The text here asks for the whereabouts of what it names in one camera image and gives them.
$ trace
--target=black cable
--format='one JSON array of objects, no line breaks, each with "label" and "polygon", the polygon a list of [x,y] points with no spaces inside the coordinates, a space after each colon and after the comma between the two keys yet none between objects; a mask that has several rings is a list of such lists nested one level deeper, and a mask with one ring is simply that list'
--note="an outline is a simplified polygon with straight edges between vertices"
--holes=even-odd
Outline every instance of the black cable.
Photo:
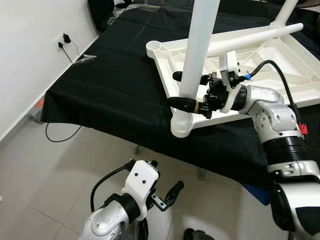
[{"label": "black cable", "polygon": [[95,193],[96,193],[96,190],[97,188],[105,181],[107,180],[108,178],[112,177],[113,175],[121,172],[122,170],[125,170],[127,169],[127,164],[117,168],[116,170],[108,173],[107,175],[105,175],[103,178],[100,179],[100,181],[98,181],[96,183],[96,185],[94,185],[92,191],[91,191],[91,195],[90,195],[90,208],[91,208],[91,212],[93,213],[95,211],[95,202],[94,202],[94,198],[95,198]]},{"label": "black cable", "polygon": [[78,45],[75,44],[73,41],[71,41],[71,43],[76,47],[76,52],[77,52],[79,55],[81,55],[81,54],[78,52]]},{"label": "black cable", "polygon": [[294,100],[293,100],[293,98],[292,98],[292,96],[291,96],[291,92],[290,92],[290,89],[289,89],[287,80],[286,80],[286,78],[285,78],[285,75],[284,75],[283,72],[281,71],[280,67],[279,67],[274,61],[272,61],[272,60],[265,60],[265,61],[263,61],[262,63],[260,63],[260,64],[256,67],[256,69],[253,70],[253,72],[250,74],[251,77],[253,77],[254,75],[256,75],[256,74],[260,71],[260,69],[261,69],[264,65],[266,65],[266,64],[271,64],[271,65],[275,68],[275,70],[278,72],[278,74],[280,75],[280,78],[281,78],[281,80],[282,80],[282,82],[283,82],[284,89],[285,89],[286,95],[288,96],[290,105],[293,106],[293,105],[295,104],[295,102],[294,102]]},{"label": "black cable", "polygon": [[65,55],[66,55],[66,56],[68,57],[68,59],[70,60],[70,63],[73,64],[73,62],[71,61],[69,55],[66,53],[66,51],[65,51],[65,49],[64,49],[64,45],[63,45],[61,42],[58,42],[58,47],[61,48],[61,49],[64,51]]},{"label": "black cable", "polygon": [[68,57],[68,59],[70,60],[70,63],[73,64],[73,62],[71,61],[70,57],[68,56],[68,54],[66,53],[65,49],[62,47],[62,50],[64,51],[65,55]]},{"label": "black cable", "polygon": [[55,141],[55,140],[50,139],[50,137],[48,136],[48,126],[49,126],[49,122],[46,124],[46,127],[45,127],[45,136],[46,136],[46,138],[47,138],[50,142],[53,142],[53,143],[61,143],[61,142],[64,142],[64,141],[67,141],[67,140],[71,139],[74,135],[76,135],[76,133],[77,133],[77,132],[80,130],[80,128],[82,127],[82,126],[80,126],[80,127],[75,131],[75,133],[72,134],[70,137],[68,137],[68,138],[66,138],[66,139],[63,139],[63,140]]}]

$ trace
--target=blue tape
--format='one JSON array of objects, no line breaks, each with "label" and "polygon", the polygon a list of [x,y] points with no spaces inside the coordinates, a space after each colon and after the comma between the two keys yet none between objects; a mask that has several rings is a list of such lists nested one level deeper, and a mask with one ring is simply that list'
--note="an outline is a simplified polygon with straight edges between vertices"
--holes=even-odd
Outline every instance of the blue tape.
[{"label": "blue tape", "polygon": [[249,71],[246,71],[247,75],[244,75],[244,77],[248,80],[251,80],[251,74],[249,73]]}]

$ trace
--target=white tube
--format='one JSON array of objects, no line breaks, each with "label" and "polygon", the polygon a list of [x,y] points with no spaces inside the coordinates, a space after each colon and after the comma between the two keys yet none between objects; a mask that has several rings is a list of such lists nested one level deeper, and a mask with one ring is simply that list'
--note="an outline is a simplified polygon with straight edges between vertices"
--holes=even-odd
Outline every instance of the white tube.
[{"label": "white tube", "polygon": [[298,0],[286,0],[278,13],[278,16],[276,16],[276,19],[270,25],[273,28],[284,27],[297,3]]},{"label": "white tube", "polygon": [[283,35],[291,34],[291,33],[300,31],[303,27],[304,25],[302,23],[297,23],[289,26],[283,26],[279,28],[274,28],[274,29],[254,33],[247,36],[233,38],[230,40],[212,42],[209,45],[207,57],[220,54],[220,53],[233,51],[235,49],[238,49],[247,45],[255,44],[261,41],[266,41],[269,39],[281,37]]},{"label": "white tube", "polygon": [[[179,97],[195,99],[197,96],[219,3],[220,0],[194,1]],[[192,114],[176,110],[171,119],[172,134],[184,138],[192,128]]]}]

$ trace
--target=blue object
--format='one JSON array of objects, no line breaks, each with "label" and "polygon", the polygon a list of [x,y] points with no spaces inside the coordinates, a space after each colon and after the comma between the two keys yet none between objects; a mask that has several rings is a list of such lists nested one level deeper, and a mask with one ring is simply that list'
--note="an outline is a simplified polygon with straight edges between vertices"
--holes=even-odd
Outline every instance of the blue object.
[{"label": "blue object", "polygon": [[244,75],[244,77],[248,80],[251,80],[251,74],[249,73],[249,71],[246,71],[247,75]]},{"label": "blue object", "polygon": [[247,189],[249,193],[251,193],[256,199],[259,200],[260,203],[267,206],[270,203],[269,192],[258,188],[256,186],[251,186],[248,184],[243,184],[244,188]]}]

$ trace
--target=white wall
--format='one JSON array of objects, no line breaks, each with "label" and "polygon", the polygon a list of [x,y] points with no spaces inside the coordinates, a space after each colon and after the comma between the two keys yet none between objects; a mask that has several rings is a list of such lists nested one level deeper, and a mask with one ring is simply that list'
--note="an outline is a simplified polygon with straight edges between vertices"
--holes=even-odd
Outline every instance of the white wall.
[{"label": "white wall", "polygon": [[0,141],[71,65],[52,43],[61,32],[80,53],[97,38],[87,0],[0,0]]}]

